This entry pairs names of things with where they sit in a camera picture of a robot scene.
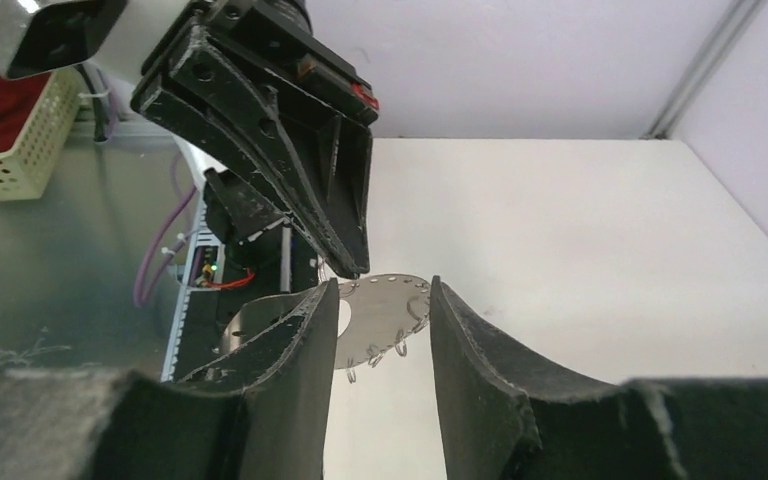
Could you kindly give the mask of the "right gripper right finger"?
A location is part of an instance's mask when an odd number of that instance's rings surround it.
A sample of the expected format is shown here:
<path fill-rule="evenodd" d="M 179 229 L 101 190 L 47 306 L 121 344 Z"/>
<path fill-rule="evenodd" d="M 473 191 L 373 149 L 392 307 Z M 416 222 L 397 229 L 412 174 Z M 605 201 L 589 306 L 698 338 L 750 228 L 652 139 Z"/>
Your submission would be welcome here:
<path fill-rule="evenodd" d="M 768 479 L 768 378 L 614 385 L 562 366 L 430 287 L 451 479 Z"/>

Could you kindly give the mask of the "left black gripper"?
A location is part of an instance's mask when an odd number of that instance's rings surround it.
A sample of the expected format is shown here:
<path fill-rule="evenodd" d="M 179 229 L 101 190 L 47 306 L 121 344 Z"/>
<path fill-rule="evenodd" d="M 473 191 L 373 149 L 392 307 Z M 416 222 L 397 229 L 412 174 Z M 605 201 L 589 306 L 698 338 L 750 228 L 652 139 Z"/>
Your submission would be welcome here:
<path fill-rule="evenodd" d="M 189 1 L 142 62 L 146 76 L 190 26 L 185 87 L 145 79 L 132 108 L 243 183 L 242 199 L 290 220 L 339 276 L 370 269 L 370 126 L 380 104 L 317 40 L 303 1 Z"/>

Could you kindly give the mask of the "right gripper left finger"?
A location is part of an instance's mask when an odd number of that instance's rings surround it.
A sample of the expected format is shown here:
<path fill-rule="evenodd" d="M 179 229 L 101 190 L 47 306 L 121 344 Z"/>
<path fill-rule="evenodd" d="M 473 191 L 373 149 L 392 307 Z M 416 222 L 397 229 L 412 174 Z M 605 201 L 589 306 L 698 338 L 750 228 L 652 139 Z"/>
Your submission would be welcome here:
<path fill-rule="evenodd" d="M 176 383 L 134 370 L 0 371 L 0 479 L 318 479 L 339 287 Z"/>

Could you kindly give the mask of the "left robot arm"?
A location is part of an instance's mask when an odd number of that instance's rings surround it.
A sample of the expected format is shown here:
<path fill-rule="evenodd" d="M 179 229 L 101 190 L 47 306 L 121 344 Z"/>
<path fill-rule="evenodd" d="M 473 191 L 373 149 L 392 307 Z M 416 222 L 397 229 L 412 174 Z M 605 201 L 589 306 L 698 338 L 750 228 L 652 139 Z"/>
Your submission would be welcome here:
<path fill-rule="evenodd" d="M 226 244 L 287 223 L 340 277 L 370 269 L 371 85 L 316 39 L 302 1 L 191 1 L 141 69 L 132 108 L 213 157 Z"/>

